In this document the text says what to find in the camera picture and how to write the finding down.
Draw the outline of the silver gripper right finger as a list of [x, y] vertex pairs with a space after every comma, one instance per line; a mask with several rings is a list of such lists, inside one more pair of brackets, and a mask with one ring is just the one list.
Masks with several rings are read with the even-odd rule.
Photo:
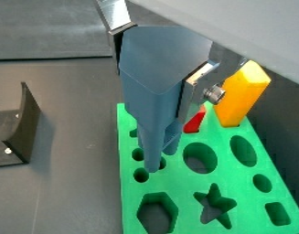
[[177, 120], [185, 123], [198, 112], [200, 105], [208, 101], [216, 105], [224, 97], [217, 71], [219, 63], [208, 60], [182, 81], [177, 105]]

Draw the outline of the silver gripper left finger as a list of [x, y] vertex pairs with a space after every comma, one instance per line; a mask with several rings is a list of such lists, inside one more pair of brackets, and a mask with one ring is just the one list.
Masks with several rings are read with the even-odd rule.
[[122, 33], [136, 23], [130, 20], [125, 0], [94, 0], [94, 7], [106, 30], [114, 69], [118, 69]]

